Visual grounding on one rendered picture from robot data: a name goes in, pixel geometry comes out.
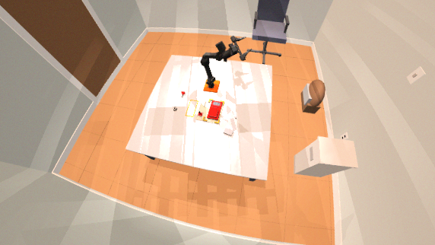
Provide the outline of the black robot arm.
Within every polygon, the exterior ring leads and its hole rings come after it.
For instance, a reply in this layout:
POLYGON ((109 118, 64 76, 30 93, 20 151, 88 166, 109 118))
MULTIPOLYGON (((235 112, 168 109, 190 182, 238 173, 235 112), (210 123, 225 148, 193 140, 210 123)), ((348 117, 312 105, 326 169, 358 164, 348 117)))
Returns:
MULTIPOLYGON (((208 76, 207 81, 205 83, 208 84, 209 88, 214 88, 214 85, 215 85, 214 81, 216 80, 215 76, 213 76, 211 73, 211 70, 209 67, 209 63, 210 63, 209 59, 216 59, 218 61, 221 61, 222 59, 224 59, 224 62, 227 62, 227 59, 229 59, 231 57, 228 50, 226 50, 227 47, 224 45, 223 41, 217 43, 215 46, 217 47, 217 49, 219 51, 218 52, 205 52, 203 57, 202 57, 202 60, 200 61, 200 64, 202 66, 204 66, 206 75, 208 76)), ((236 48, 235 44, 229 43, 228 46, 229 46, 229 49, 231 49, 232 53, 237 52, 237 48, 236 48)))

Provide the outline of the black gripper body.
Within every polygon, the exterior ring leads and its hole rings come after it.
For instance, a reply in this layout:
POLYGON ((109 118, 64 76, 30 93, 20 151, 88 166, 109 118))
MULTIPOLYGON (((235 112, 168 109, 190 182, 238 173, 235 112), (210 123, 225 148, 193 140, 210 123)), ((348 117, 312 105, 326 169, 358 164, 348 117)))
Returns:
POLYGON ((231 39, 232 43, 234 43, 234 44, 236 45, 236 48, 237 48, 237 52, 236 52, 236 53, 232 53, 231 49, 228 49, 228 52, 229 52, 230 56, 232 57, 232 56, 234 56, 235 54, 239 53, 239 54, 240 54, 240 56, 239 56, 239 57, 240 57, 240 60, 241 60, 242 62, 245 61, 246 58, 244 58, 243 54, 241 53, 240 48, 238 47, 237 41, 236 41, 236 39, 235 39, 235 36, 231 36, 230 39, 231 39))

